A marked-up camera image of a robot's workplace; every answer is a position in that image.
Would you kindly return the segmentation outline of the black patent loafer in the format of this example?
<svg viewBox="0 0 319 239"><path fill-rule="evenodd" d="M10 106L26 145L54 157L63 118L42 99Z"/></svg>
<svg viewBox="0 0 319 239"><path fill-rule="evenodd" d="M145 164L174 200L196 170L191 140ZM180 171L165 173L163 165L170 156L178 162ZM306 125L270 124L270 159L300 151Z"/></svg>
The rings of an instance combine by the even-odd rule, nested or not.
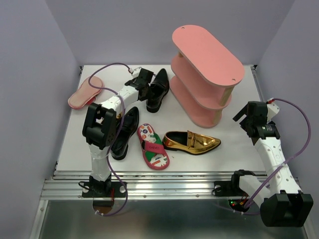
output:
<svg viewBox="0 0 319 239"><path fill-rule="evenodd" d="M138 129L139 119L140 113L137 107L132 107L125 114L123 126L111 148L111 155L115 160L123 160L126 157L129 140Z"/></svg>
<svg viewBox="0 0 319 239"><path fill-rule="evenodd" d="M162 100L169 92L169 79L166 69L162 68L155 79L150 85L151 91L154 94L150 99L147 100L147 111L150 113L156 113L159 111Z"/></svg>

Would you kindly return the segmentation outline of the upturned pink sole sandal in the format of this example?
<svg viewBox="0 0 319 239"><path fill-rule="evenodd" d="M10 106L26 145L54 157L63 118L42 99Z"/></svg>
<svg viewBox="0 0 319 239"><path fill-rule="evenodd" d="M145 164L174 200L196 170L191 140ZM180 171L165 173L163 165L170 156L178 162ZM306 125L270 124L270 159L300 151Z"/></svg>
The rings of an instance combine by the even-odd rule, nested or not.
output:
<svg viewBox="0 0 319 239"><path fill-rule="evenodd" d="M68 99L68 104L72 109L78 110L94 102L96 96L101 93L104 84L100 78L93 76L90 83L98 88L89 85L89 78L85 79L78 90Z"/></svg>

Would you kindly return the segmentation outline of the gold metallic loafer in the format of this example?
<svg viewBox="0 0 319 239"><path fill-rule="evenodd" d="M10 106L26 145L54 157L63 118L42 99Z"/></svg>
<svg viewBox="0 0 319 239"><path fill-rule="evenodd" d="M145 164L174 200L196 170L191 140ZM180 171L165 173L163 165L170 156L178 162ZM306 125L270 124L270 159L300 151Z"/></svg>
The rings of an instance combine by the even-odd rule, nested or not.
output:
<svg viewBox="0 0 319 239"><path fill-rule="evenodd" d="M221 140L191 131L169 131L162 140L165 149L191 155L206 154L221 144Z"/></svg>

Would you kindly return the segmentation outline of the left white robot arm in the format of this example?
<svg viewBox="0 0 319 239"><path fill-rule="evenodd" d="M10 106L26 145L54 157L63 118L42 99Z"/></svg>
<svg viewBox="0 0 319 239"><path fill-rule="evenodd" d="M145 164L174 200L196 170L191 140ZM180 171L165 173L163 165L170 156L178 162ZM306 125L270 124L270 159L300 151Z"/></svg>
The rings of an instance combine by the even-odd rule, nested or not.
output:
<svg viewBox="0 0 319 239"><path fill-rule="evenodd" d="M152 71L141 68L138 75L127 81L113 97L100 104L92 103L87 109L82 135L89 145L91 154L90 187L99 196L106 196L111 190L108 150L116 139L120 121L124 120L125 108L153 95L150 88L153 76Z"/></svg>

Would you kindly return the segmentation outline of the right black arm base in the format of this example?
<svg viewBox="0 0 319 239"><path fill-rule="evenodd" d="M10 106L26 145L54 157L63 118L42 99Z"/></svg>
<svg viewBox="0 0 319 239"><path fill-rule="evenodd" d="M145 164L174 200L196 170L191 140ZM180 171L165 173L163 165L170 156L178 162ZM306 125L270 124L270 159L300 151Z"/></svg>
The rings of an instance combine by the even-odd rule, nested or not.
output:
<svg viewBox="0 0 319 239"><path fill-rule="evenodd" d="M241 176L256 176L255 173L248 170L237 170L235 171L229 181L214 181L214 189L211 194L216 197L236 197L245 196L246 192L239 188L239 179Z"/></svg>

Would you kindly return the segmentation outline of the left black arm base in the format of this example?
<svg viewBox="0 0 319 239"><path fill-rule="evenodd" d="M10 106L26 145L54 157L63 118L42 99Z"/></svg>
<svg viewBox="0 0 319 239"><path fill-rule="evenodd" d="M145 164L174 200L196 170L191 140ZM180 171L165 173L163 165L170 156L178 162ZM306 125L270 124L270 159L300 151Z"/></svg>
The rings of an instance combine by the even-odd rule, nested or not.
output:
<svg viewBox="0 0 319 239"><path fill-rule="evenodd" d="M107 183L106 186L91 185L90 182L80 181L83 198L125 198L126 191L120 182Z"/></svg>

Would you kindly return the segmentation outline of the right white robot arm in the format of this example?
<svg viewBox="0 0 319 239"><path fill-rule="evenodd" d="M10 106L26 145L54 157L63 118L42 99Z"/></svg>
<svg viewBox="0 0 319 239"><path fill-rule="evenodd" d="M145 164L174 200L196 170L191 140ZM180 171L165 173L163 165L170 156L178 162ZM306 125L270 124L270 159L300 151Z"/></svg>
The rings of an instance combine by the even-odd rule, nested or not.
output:
<svg viewBox="0 0 319 239"><path fill-rule="evenodd" d="M299 156L305 147L288 159L284 157L280 134L272 121L279 112L275 101L275 98L266 102L249 101L233 118L251 138L262 159L267 179L260 182L251 171L235 171L229 188L234 194L244 192L249 199L243 203L230 203L230 206L244 214L252 204L256 204L267 227L302 227L314 201L310 194L302 192L288 163Z"/></svg>

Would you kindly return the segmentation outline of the pink three-tier shoe shelf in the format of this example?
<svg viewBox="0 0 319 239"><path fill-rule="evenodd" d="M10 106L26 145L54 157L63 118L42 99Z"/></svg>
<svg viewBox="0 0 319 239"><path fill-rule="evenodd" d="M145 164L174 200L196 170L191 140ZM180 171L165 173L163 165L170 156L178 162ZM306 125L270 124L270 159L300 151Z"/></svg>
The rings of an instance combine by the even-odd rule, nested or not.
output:
<svg viewBox="0 0 319 239"><path fill-rule="evenodd" d="M178 54L171 61L170 89L191 121L216 126L244 78L242 63L208 30L184 25L172 34Z"/></svg>

